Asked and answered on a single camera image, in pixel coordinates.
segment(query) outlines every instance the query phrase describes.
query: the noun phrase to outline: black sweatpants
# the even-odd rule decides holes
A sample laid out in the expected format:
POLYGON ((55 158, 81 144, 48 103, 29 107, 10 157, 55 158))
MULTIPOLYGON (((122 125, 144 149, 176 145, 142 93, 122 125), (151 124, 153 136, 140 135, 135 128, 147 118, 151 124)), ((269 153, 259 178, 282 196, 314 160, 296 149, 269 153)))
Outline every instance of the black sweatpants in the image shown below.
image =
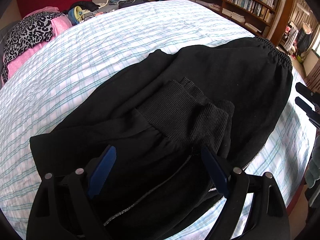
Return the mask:
POLYGON ((66 175, 114 145, 116 163, 94 199, 101 221, 115 239, 164 239, 219 198, 208 193, 199 145, 246 166, 287 103, 291 70, 289 57, 261 38, 156 50, 100 85, 51 133, 30 139, 37 170, 66 175))

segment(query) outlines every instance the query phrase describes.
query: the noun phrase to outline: wooden door frame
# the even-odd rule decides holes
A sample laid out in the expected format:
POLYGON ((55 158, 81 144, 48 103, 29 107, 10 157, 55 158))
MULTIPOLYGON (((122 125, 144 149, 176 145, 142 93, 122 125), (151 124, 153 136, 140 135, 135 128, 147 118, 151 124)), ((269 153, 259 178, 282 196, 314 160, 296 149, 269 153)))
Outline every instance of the wooden door frame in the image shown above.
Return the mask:
POLYGON ((275 31, 273 32, 270 41, 275 45, 278 46, 279 42, 281 41, 281 38, 284 34, 285 28, 287 27, 287 24, 290 20, 292 11, 293 11, 293 5, 295 0, 285 0, 284 3, 284 9, 282 10, 281 16, 279 18, 278 24, 275 28, 275 31))

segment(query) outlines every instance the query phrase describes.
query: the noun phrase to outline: bed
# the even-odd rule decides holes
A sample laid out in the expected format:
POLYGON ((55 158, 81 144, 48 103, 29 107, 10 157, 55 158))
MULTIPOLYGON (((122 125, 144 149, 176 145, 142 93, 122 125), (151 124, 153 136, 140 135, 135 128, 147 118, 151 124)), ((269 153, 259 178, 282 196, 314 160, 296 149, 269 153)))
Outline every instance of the bed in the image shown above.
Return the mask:
MULTIPOLYGON (((0 90, 0 208, 25 239, 28 216, 40 185, 29 139, 53 130, 104 81, 161 49, 203 44, 215 47, 253 37, 237 24, 187 0, 153 2, 100 15, 74 26, 36 52, 0 90)), ((294 103, 293 69, 289 101, 249 174, 274 174, 288 205, 308 164, 316 129, 294 103)), ((248 195, 235 236, 244 228, 248 195)), ((204 239, 224 200, 169 239, 204 239)))

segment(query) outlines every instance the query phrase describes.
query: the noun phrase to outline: elastic waistband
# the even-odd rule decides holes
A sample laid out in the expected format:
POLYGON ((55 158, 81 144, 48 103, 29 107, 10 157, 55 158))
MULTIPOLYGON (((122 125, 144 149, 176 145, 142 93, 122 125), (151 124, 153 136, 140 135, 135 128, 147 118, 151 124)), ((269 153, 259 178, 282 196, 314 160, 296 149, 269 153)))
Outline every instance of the elastic waistband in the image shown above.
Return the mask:
POLYGON ((277 57, 279 59, 279 63, 282 64, 284 67, 288 68, 288 70, 292 71, 292 63, 290 60, 290 57, 277 49, 271 41, 269 41, 266 38, 261 37, 255 37, 257 41, 263 42, 263 47, 268 48, 270 50, 270 53, 273 54, 274 57, 277 57))

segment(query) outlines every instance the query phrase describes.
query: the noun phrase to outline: pink cloth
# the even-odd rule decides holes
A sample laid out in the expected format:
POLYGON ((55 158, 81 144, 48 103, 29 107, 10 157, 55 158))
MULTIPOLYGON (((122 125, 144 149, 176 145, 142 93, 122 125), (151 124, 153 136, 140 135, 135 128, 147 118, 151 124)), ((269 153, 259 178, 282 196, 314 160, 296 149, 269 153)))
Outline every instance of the pink cloth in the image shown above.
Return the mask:
MULTIPOLYGON (((57 7, 45 7, 43 9, 37 10, 32 12, 31 14, 42 12, 42 11, 55 11, 53 9, 57 9, 57 7)), ((68 19, 68 16, 59 16, 51 20, 51 25, 53 29, 53 35, 50 41, 52 41, 55 37, 63 33, 65 30, 72 27, 72 24, 70 20, 68 19)), ((12 77, 12 75, 29 59, 32 55, 34 55, 37 51, 42 49, 48 42, 42 41, 38 43, 36 46, 34 46, 31 49, 27 49, 24 53, 16 57, 13 61, 10 61, 8 64, 8 79, 12 77)))
POLYGON ((42 9, 39 9, 39 10, 33 11, 32 13, 27 14, 24 18, 26 18, 26 17, 28 17, 30 15, 33 15, 35 13, 38 13, 38 12, 59 12, 59 8, 58 7, 47 6, 47 7, 44 7, 42 9))

